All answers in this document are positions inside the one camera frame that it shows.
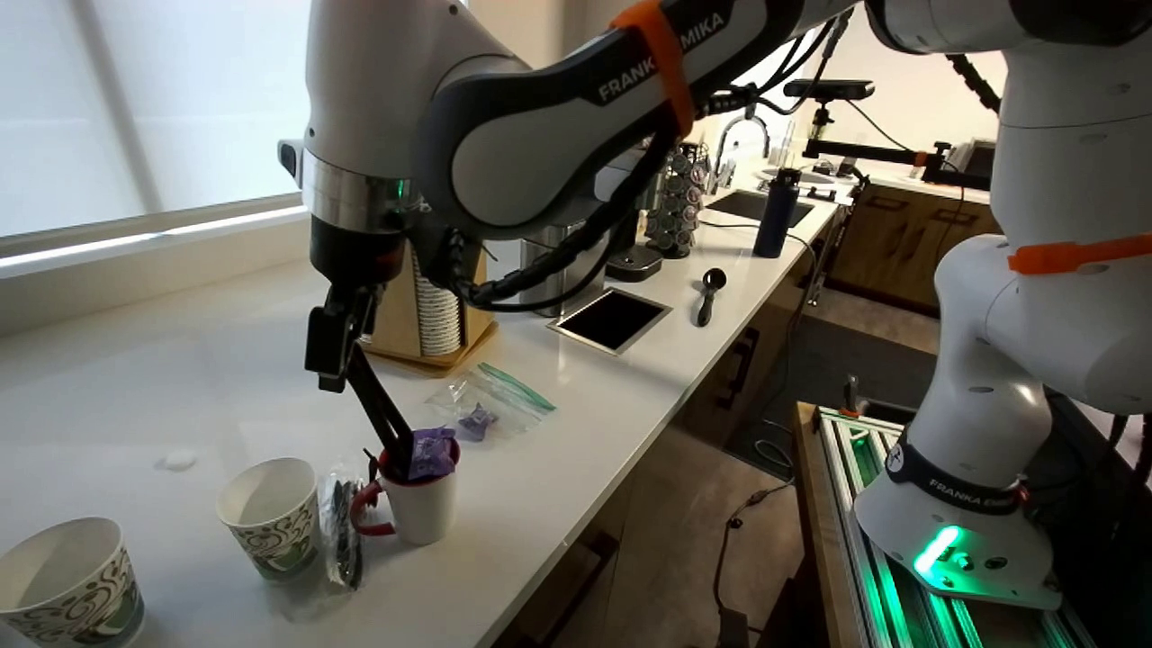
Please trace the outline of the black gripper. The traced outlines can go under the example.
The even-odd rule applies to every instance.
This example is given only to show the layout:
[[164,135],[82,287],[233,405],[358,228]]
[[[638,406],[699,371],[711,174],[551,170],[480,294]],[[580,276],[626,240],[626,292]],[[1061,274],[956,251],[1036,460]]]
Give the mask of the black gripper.
[[309,263],[328,280],[328,294],[309,309],[306,366],[323,394],[345,389],[352,353],[374,332],[386,285],[402,270],[402,245],[401,231],[341,231],[320,216],[309,221]]

